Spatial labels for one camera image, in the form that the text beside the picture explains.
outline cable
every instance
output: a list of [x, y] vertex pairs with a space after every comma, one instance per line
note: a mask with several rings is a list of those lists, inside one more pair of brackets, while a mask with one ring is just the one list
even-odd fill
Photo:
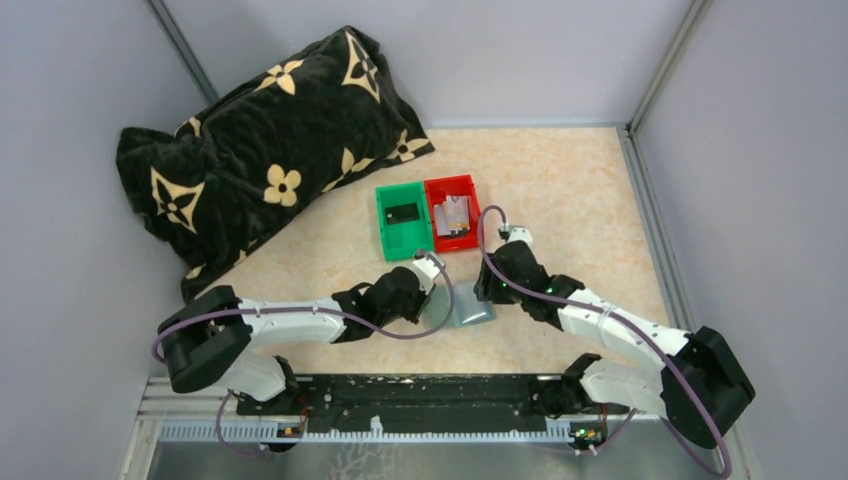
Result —
[[[497, 205], [489, 205], [488, 207], [484, 208], [483, 211], [480, 213], [480, 219], [477, 223], [477, 241], [480, 244], [480, 251], [483, 254], [483, 261], [486, 263], [486, 266], [489, 267], [489, 270], [491, 270], [496, 277], [498, 277], [503, 283], [507, 284], [510, 288], [521, 292], [524, 295], [535, 297], [540, 300], [545, 300], [551, 303], [556, 303], [560, 305], [571, 305], [578, 308], [582, 308], [584, 310], [589, 310], [591, 312], [604, 313], [603, 308], [596, 307], [595, 305], [578, 302], [576, 300], [570, 300], [567, 298], [555, 297], [553, 295], [546, 295], [544, 293], [534, 292], [533, 290], [524, 288], [521, 285], [507, 278], [506, 275], [504, 275], [500, 270], [498, 270], [497, 267], [495, 267], [494, 262], [492, 262], [492, 259], [489, 258], [489, 253], [486, 251], [486, 244], [483, 243], [484, 220], [486, 218], [486, 214], [492, 210], [495, 210], [500, 214], [501, 223], [503, 225], [508, 224], [506, 212], [504, 212], [503, 208]], [[704, 423], [707, 425], [707, 429], [712, 434], [713, 439], [715, 440], [716, 445], [718, 446], [719, 452], [721, 453], [722, 463], [724, 464], [723, 470], [721, 472], [715, 472], [709, 468], [705, 469], [709, 473], [714, 474], [718, 477], [729, 478], [731, 472], [733, 471], [733, 468], [730, 464], [730, 452], [728, 452], [727, 450], [727, 444], [722, 438], [721, 432], [718, 430], [718, 426], [715, 424], [712, 417], [710, 416], [710, 413], [707, 411], [707, 407], [704, 405], [703, 402], [701, 402], [701, 399], [698, 398], [698, 394], [695, 393], [695, 390], [692, 388], [692, 385], [690, 385], [689, 382], [686, 381], [686, 377], [683, 376], [683, 373], [680, 371], [680, 369], [677, 368], [677, 366], [671, 361], [671, 359], [668, 358], [668, 356], [662, 351], [662, 349], [660, 349], [660, 347], [651, 339], [649, 335], [639, 329], [636, 325], [633, 324], [633, 322], [628, 320], [626, 317], [615, 311], [609, 312], [609, 316], [617, 320], [619, 323], [627, 327], [639, 338], [641, 338], [642, 341], [644, 341], [645, 344], [647, 344], [648, 347], [650, 347], [651, 350], [653, 350], [660, 357], [660, 360], [662, 360], [662, 362], [665, 364], [665, 366], [668, 368], [674, 378], [677, 379], [678, 383], [680, 383], [680, 386], [681, 388], [683, 388], [683, 391], [686, 393], [686, 396], [689, 397], [689, 400], [692, 401], [692, 404], [695, 406], [695, 409], [698, 411], [698, 413], [701, 415], [701, 418], [704, 420]], [[689, 453], [692, 459], [695, 460], [698, 465], [705, 467], [706, 465], [704, 464], [704, 462], [695, 454], [692, 448], [689, 447], [689, 445], [683, 441], [683, 438], [682, 436], [680, 436], [679, 432], [674, 433], [677, 434], [675, 435], [675, 439], [680, 442], [680, 445], [683, 447], [684, 450], [686, 450], [687, 453]], [[609, 440], [612, 439], [613, 437], [611, 436], [607, 440], [607, 442], [604, 443], [604, 445], [609, 443]]]
[[229, 450], [231, 453], [238, 455], [239, 457], [258, 458], [258, 457], [265, 455], [266, 453], [268, 453], [268, 451], [265, 450], [264, 448], [262, 448], [261, 445], [260, 445], [260, 450], [258, 452], [245, 452], [243, 450], [239, 450], [239, 449], [233, 447], [232, 445], [227, 443], [226, 440], [224, 440], [224, 434], [221, 433], [221, 417], [224, 416], [224, 407], [227, 406], [227, 402], [229, 402], [230, 398], [232, 398], [232, 397], [233, 397], [233, 391], [227, 389], [227, 394], [224, 395], [224, 400], [221, 401], [221, 406], [218, 407], [218, 414], [215, 415], [215, 436], [218, 437], [218, 442], [220, 442], [221, 445], [224, 446], [224, 448]]
[[311, 307], [311, 306], [300, 306], [300, 307], [268, 307], [261, 308], [258, 310], [252, 308], [230, 308], [226, 310], [217, 310], [215, 312], [204, 313], [202, 315], [197, 315], [196, 317], [187, 318], [180, 322], [171, 325], [162, 331], [159, 335], [156, 336], [156, 339], [153, 341], [153, 346], [151, 347], [151, 353], [153, 354], [153, 358], [159, 361], [159, 363], [165, 363], [165, 358], [159, 353], [159, 346], [162, 344], [162, 341], [167, 338], [169, 335], [174, 332], [178, 332], [186, 327], [191, 325], [195, 325], [198, 323], [208, 322], [209, 320], [214, 320], [216, 318], [227, 317], [230, 315], [265, 315], [265, 314], [276, 314], [276, 313], [325, 313], [327, 315], [335, 315], [339, 317], [347, 318], [348, 320], [352, 320], [364, 327], [367, 327], [381, 335], [385, 335], [389, 338], [394, 338], [395, 340], [415, 340], [418, 338], [424, 338], [429, 335], [432, 335], [439, 330], [443, 329], [451, 319], [451, 315], [453, 315], [454, 306], [456, 304], [456, 295], [453, 290], [453, 283], [448, 276], [448, 272], [445, 270], [445, 267], [442, 266], [441, 262], [439, 262], [436, 256], [431, 252], [425, 252], [420, 250], [419, 253], [422, 253], [425, 257], [430, 259], [436, 265], [436, 268], [439, 269], [439, 274], [441, 274], [442, 278], [445, 280], [445, 286], [448, 289], [448, 311], [445, 314], [445, 319], [442, 320], [442, 323], [436, 325], [430, 330], [425, 330], [420, 333], [414, 333], [411, 335], [401, 335], [397, 333], [392, 333], [387, 330], [383, 330], [382, 328], [374, 325], [373, 323], [365, 320], [361, 317], [358, 317], [352, 313], [343, 312], [341, 310], [336, 310], [333, 308], [325, 308], [325, 307]]
[[[325, 313], [325, 314], [328, 314], [328, 315], [337, 315], [337, 316], [340, 316], [340, 317], [350, 319], [350, 320], [352, 320], [356, 323], [359, 323], [360, 325], [363, 325], [367, 328], [370, 328], [371, 330], [373, 330], [373, 331], [375, 331], [379, 334], [385, 335], [389, 338], [394, 338], [396, 340], [415, 340], [417, 338], [424, 338], [426, 336], [429, 336], [429, 335], [432, 335], [432, 334], [438, 332], [439, 330], [444, 328], [445, 325], [448, 324], [448, 322], [451, 319], [451, 315], [453, 315], [453, 310], [454, 310], [454, 307], [456, 305], [456, 294], [454, 292], [453, 283], [451, 283], [450, 276], [448, 275], [447, 270], [441, 264], [441, 262], [436, 258], [435, 254], [433, 254], [432, 252], [424, 251], [424, 250], [419, 250], [418, 253], [423, 254], [425, 257], [430, 259], [430, 261], [433, 262], [436, 265], [436, 268], [439, 269], [439, 274], [445, 280], [445, 287], [448, 290], [448, 311], [445, 314], [445, 319], [442, 320], [442, 323], [436, 325], [435, 327], [431, 328], [430, 330], [425, 330], [424, 332], [415, 333], [415, 334], [412, 334], [412, 335], [400, 335], [400, 334], [397, 334], [397, 333], [392, 333], [392, 332], [383, 330], [382, 328], [378, 327], [377, 325], [374, 325], [373, 323], [369, 322], [368, 320], [360, 318], [360, 317], [358, 317], [358, 316], [356, 316], [352, 313], [347, 313], [347, 312], [343, 312], [341, 310], [335, 310], [335, 309], [332, 309], [332, 308], [324, 308], [324, 307], [317, 307], [317, 308], [313, 308], [313, 307], [269, 307], [269, 308], [263, 308], [263, 309], [258, 309], [258, 310], [254, 310], [254, 309], [251, 309], [251, 308], [230, 308], [230, 309], [226, 309], [226, 310], [218, 310], [218, 311], [215, 311], [215, 312], [209, 312], [209, 313], [204, 313], [202, 315], [197, 315], [195, 317], [187, 318], [185, 320], [182, 320], [180, 322], [175, 323], [174, 325], [171, 325], [170, 327], [163, 330], [162, 333], [160, 333], [159, 335], [156, 336], [156, 339], [153, 341], [153, 346], [151, 347], [151, 353], [153, 354], [153, 358], [158, 360], [160, 363], [165, 363], [165, 358], [159, 353], [159, 346], [162, 344], [162, 341], [165, 338], [168, 337], [168, 335], [171, 335], [174, 332], [178, 332], [178, 331], [180, 331], [184, 328], [190, 327], [190, 326], [198, 324], [198, 323], [208, 322], [209, 320], [214, 320], [216, 318], [226, 317], [226, 316], [230, 316], [230, 315], [262, 315], [262, 314], [275, 314], [275, 313], [307, 313], [307, 312]], [[230, 400], [230, 398], [233, 397], [233, 394], [234, 394], [233, 391], [228, 389], [227, 394], [224, 396], [224, 399], [221, 401], [221, 406], [218, 407], [218, 413], [215, 416], [215, 436], [218, 437], [218, 441], [221, 443], [221, 445], [224, 446], [224, 448], [226, 448], [227, 450], [229, 450], [230, 452], [232, 452], [235, 455], [238, 455], [238, 456], [244, 457], [244, 458], [260, 457], [260, 456], [264, 455], [265, 453], [267, 453], [267, 450], [260, 450], [258, 452], [244, 452], [242, 450], [239, 450], [239, 449], [233, 447], [232, 445], [227, 443], [226, 440], [224, 440], [224, 435], [221, 433], [221, 418], [224, 415], [224, 408], [226, 407], [227, 402]], [[304, 423], [305, 423], [304, 420], [301, 420], [301, 431], [303, 431]]]

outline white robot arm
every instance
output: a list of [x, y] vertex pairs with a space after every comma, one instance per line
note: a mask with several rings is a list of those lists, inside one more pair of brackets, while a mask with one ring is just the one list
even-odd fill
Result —
[[216, 287], [159, 326], [154, 355], [161, 344], [176, 393], [226, 387], [285, 410], [297, 389], [294, 373], [284, 359], [260, 355], [256, 348], [359, 340], [400, 317], [417, 323], [443, 268], [440, 258], [428, 254], [373, 285], [361, 283], [312, 302], [259, 302], [236, 297], [232, 287]]
[[[506, 243], [484, 258], [474, 290], [479, 300], [518, 304], [534, 320], [594, 340], [632, 362], [624, 364], [592, 354], [580, 357], [563, 376], [564, 389], [578, 392], [571, 394], [569, 408], [625, 405], [668, 419], [684, 437], [702, 447], [716, 446], [680, 382], [634, 329], [650, 338], [678, 367], [724, 435], [755, 392], [718, 332], [707, 327], [697, 333], [669, 328], [627, 312], [578, 280], [548, 275], [533, 256], [533, 238], [526, 228], [505, 226], [500, 233]], [[619, 316], [632, 328], [617, 320]], [[552, 408], [556, 406], [545, 406], [546, 411]]]

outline floor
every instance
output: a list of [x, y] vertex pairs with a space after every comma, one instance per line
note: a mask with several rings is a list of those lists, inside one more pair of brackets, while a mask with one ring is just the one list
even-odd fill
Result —
[[[596, 293], [668, 325], [642, 222], [613, 128], [431, 130], [436, 153], [380, 170], [322, 196], [215, 285], [243, 298], [303, 301], [373, 281], [395, 264], [383, 260], [375, 188], [471, 174], [481, 207], [502, 206], [533, 234], [549, 273], [565, 273]], [[498, 222], [486, 222], [488, 246]], [[479, 251], [444, 255], [452, 280], [474, 281]], [[286, 344], [273, 352], [297, 373], [562, 372], [599, 345], [534, 322], [518, 307], [497, 307], [495, 321], [449, 329], [414, 342], [374, 335], [342, 345]], [[421, 331], [397, 321], [389, 330]]]

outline small box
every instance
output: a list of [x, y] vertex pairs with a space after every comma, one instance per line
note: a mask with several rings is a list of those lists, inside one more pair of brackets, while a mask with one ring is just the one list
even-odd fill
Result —
[[448, 195], [468, 197], [468, 216], [470, 230], [461, 237], [448, 238], [439, 236], [436, 231], [435, 222], [431, 222], [431, 236], [436, 247], [436, 252], [452, 252], [477, 248], [477, 222], [480, 219], [480, 203], [477, 201], [477, 192], [474, 190], [474, 181], [471, 175], [460, 175], [458, 177], [437, 178], [424, 182], [427, 194], [428, 214], [433, 212], [436, 205], [444, 203]]
[[423, 183], [378, 188], [377, 215], [387, 261], [412, 258], [419, 249], [433, 251], [433, 226]]

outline black pillow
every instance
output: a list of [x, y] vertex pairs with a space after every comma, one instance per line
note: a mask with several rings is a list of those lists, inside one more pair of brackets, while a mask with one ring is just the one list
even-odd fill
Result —
[[124, 129], [116, 163], [147, 231], [188, 263], [188, 301], [322, 193], [433, 150], [379, 44], [344, 27], [173, 136]]

